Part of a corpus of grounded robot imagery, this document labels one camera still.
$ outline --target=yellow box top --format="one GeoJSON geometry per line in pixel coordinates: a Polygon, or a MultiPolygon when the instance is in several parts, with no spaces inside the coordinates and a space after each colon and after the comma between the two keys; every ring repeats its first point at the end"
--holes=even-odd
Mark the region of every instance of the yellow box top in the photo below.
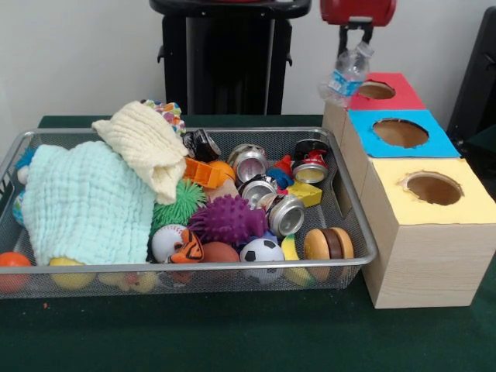
{"type": "Polygon", "coordinates": [[[464,159],[373,159],[400,225],[496,223],[496,203],[464,159]]]}

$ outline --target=red box top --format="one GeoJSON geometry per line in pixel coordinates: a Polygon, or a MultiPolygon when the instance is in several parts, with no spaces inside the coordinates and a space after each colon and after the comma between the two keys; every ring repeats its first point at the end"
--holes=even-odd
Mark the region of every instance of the red box top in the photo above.
{"type": "Polygon", "coordinates": [[[425,105],[403,74],[372,72],[352,97],[350,109],[425,110],[425,105]]]}

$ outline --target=table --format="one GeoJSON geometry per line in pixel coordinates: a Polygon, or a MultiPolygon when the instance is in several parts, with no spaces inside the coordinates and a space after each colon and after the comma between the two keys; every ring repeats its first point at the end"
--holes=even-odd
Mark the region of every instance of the table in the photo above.
{"type": "MultiPolygon", "coordinates": [[[[102,117],[46,116],[40,127],[102,117]]],[[[320,126],[319,115],[192,116],[187,126],[320,126]]],[[[345,291],[0,301],[2,370],[486,371],[496,367],[496,264],[469,308],[375,310],[345,291]]]]}

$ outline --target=wire mesh basket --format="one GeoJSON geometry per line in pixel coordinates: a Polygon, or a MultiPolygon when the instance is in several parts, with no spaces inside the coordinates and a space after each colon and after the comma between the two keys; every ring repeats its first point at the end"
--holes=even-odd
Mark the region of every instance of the wire mesh basket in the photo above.
{"type": "Polygon", "coordinates": [[[20,135],[0,167],[0,253],[16,251],[31,267],[0,267],[0,298],[48,298],[136,293],[166,294],[217,291],[286,291],[306,288],[344,289],[361,265],[375,258],[377,247],[350,176],[332,134],[321,128],[208,129],[225,160],[240,143],[255,143],[267,151],[269,162],[291,153],[299,140],[322,140],[330,145],[325,161],[329,176],[319,205],[305,209],[305,223],[295,234],[300,260],[280,262],[140,264],[49,267],[36,266],[28,232],[12,215],[12,204],[23,189],[15,176],[16,161],[27,147],[41,144],[70,149],[100,140],[91,129],[35,129],[20,135]],[[341,227],[353,243],[355,258],[303,260],[303,240],[314,228],[341,227]],[[309,281],[308,268],[325,281],[309,281]]]}

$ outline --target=plastic water bottle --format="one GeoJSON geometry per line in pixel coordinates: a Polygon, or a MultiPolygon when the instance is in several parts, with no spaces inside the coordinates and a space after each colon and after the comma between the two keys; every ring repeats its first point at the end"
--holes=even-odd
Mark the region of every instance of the plastic water bottle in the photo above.
{"type": "Polygon", "coordinates": [[[319,84],[320,97],[326,102],[348,107],[351,96],[369,73],[369,59],[372,54],[374,51],[364,41],[361,41],[354,50],[341,53],[333,73],[319,84]]]}

